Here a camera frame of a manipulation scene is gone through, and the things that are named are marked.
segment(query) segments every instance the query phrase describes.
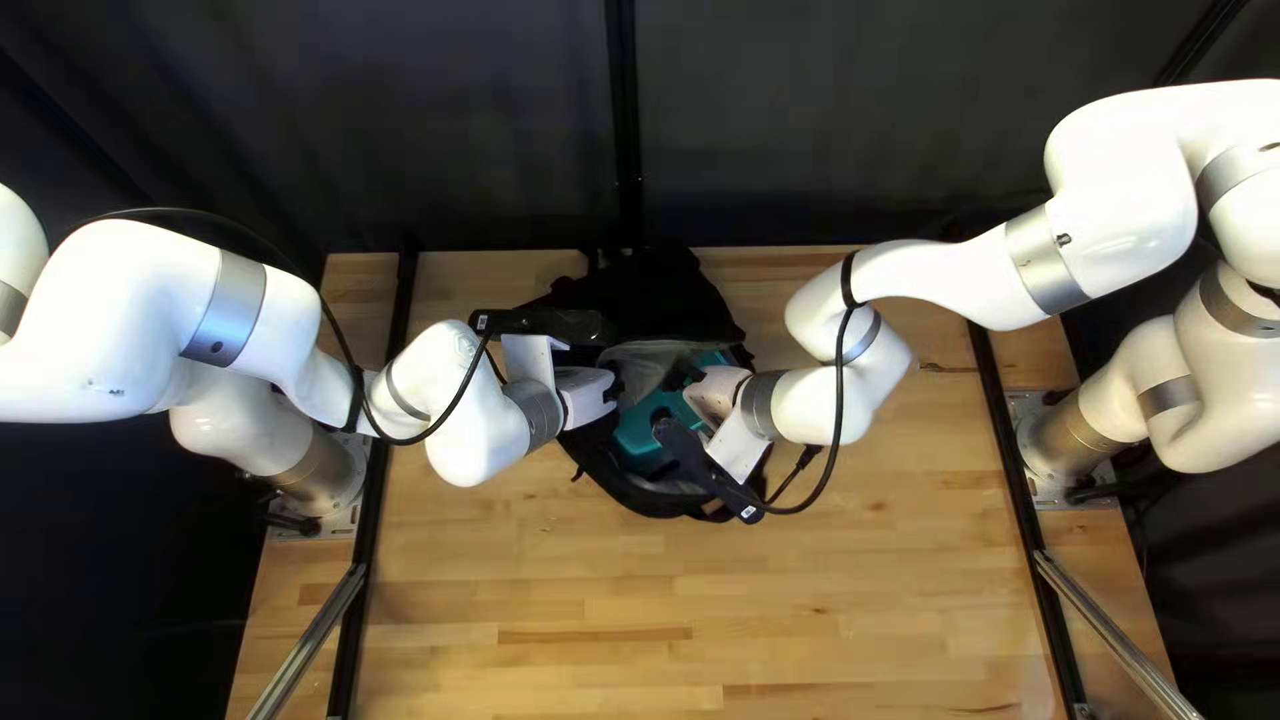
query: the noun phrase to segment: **silver joint ring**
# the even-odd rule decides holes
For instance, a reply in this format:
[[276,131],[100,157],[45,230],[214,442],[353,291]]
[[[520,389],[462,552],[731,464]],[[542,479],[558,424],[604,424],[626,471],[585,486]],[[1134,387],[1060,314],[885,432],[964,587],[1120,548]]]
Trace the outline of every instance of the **silver joint ring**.
[[[870,327],[867,328],[867,332],[863,333],[863,337],[858,338],[858,342],[855,342],[849,350],[845,351],[845,356],[840,359],[840,364],[847,365],[854,360],[861,357],[861,355],[867,352],[868,348],[870,348],[872,343],[876,342],[876,338],[879,337],[879,328],[883,323],[884,320],[881,318],[879,311],[872,310]],[[823,363],[823,365],[835,365],[835,364],[836,364],[835,360],[829,363]]]
[[413,404],[406,400],[404,396],[401,395],[399,388],[396,387],[396,382],[392,380],[392,368],[394,366],[396,361],[392,360],[392,363],[387,365],[387,370],[383,372],[383,382],[387,383],[387,395],[390,395],[392,401],[396,402],[396,405],[410,418],[422,420],[424,423],[430,423],[431,416],[428,415],[426,413],[422,413],[417,407],[413,407]]
[[773,388],[777,387],[783,374],[786,374],[786,370],[756,373],[742,384],[737,406],[741,409],[746,429],[751,430],[751,434],[755,437],[763,439],[778,439],[782,437],[778,427],[773,424],[771,404],[773,402]]
[[265,293],[266,269],[261,263],[219,250],[214,292],[180,355],[215,368],[234,363],[253,334]]
[[1217,266],[1212,266],[1201,275],[1201,305],[1217,324],[1235,334],[1270,340],[1280,337],[1280,320],[1268,320],[1249,313],[1236,305],[1226,291],[1222,290],[1222,281],[1217,277]]
[[18,332],[18,322],[27,309],[27,296],[12,284],[0,281],[0,333],[13,337]]
[[1193,402],[1199,402],[1199,389],[1190,375],[1170,378],[1138,393],[1138,407],[1142,409],[1143,420]]
[[1050,316],[1091,300],[1062,260],[1062,246],[1070,242],[1066,233],[1053,234],[1043,205],[1005,223],[1005,245],[1018,277],[1032,301]]
[[1276,143],[1262,147],[1233,145],[1204,165],[1196,178],[1196,197],[1206,213],[1217,205],[1224,195],[1256,174],[1280,168],[1280,147]]

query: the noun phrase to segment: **metal frame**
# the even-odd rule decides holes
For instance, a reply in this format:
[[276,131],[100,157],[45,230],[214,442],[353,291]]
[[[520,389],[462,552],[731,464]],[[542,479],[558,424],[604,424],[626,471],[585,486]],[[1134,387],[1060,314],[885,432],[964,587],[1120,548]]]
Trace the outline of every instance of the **metal frame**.
[[1044,536],[1041,534],[1039,520],[1036,518],[1036,503],[1027,489],[1027,474],[1023,469],[1023,456],[1018,452],[1018,434],[1009,418],[1005,405],[1005,388],[1000,382],[1000,365],[991,347],[991,338],[982,325],[969,323],[969,342],[978,363],[978,378],[982,380],[982,393],[987,400],[987,413],[991,415],[992,432],[1000,446],[1000,460],[1005,468],[1005,480],[1009,486],[1009,500],[1014,506],[1014,519],[1018,534],[1023,541],[1023,553],[1027,559],[1027,571],[1032,577],[1032,589],[1048,642],[1050,660],[1057,675],[1059,692],[1070,712],[1075,705],[1085,702],[1084,685],[1080,683],[1080,670],[1075,665],[1075,652],[1071,650],[1071,635],[1066,630],[1066,616],[1059,603],[1057,593],[1034,570],[1034,553],[1044,550]]
[[271,720],[284,710],[284,703],[293,694],[293,688],[298,687],[302,674],[311,666],[311,661],[320,652],[324,641],[333,632],[333,626],[344,618],[352,600],[369,584],[367,569],[364,562],[356,562],[338,580],[338,585],[329,593],[320,612],[316,612],[311,624],[298,638],[298,643],[289,651],[280,669],[275,671],[275,676],[257,697],[253,708],[248,711],[248,720]]
[[[404,348],[408,336],[410,306],[413,302],[413,281],[417,278],[417,250],[401,250],[396,266],[396,300],[392,305],[392,327],[387,338],[387,361],[390,363]],[[356,529],[356,547],[352,564],[374,571],[374,548],[383,515],[383,495],[387,469],[390,465],[390,446],[375,439],[369,451],[369,473],[365,475],[365,498],[361,505],[360,525]],[[344,719],[351,715],[360,670],[360,648],[365,637],[365,619],[369,615],[369,583],[361,585],[342,618],[338,635],[338,653],[329,685],[328,717]]]
[[1088,623],[1089,628],[1097,633],[1111,655],[1120,662],[1124,671],[1133,678],[1138,689],[1144,692],[1156,703],[1156,707],[1174,720],[1204,720],[1183,697],[1183,693],[1178,692],[1178,688],[1165,678],[1151,659],[1133,644],[1129,635],[1111,620],[1066,570],[1060,568],[1044,551],[1037,550],[1032,555],[1039,577],[1080,614],[1080,618]]

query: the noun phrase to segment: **wood grain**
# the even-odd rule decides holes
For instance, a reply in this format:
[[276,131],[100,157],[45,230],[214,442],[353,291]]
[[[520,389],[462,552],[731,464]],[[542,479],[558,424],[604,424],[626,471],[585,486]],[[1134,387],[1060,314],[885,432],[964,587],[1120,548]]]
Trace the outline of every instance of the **wood grain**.
[[[699,255],[769,369],[813,364],[782,311],[844,251]],[[584,270],[572,251],[424,254],[411,333]],[[348,337],[381,342],[385,324],[364,323],[389,318],[394,256],[333,256],[324,287],[339,316],[364,318],[344,323]],[[435,477],[421,447],[396,448],[357,716],[1061,717],[964,320],[911,300],[876,305],[920,369],[795,518],[648,520],[589,479],[570,483],[575,468],[554,445],[471,489]],[[1065,345],[1046,342],[1052,328],[1021,333],[993,336],[1010,387],[1068,377]],[[361,361],[378,366],[370,352]],[[777,448],[768,475],[783,477],[796,452]],[[1135,573],[1117,538],[1088,528],[1080,562]],[[349,553],[340,541],[266,547],[228,717],[247,712]],[[1140,584],[1116,591],[1138,593],[1140,614]],[[324,716],[333,643],[285,717]]]

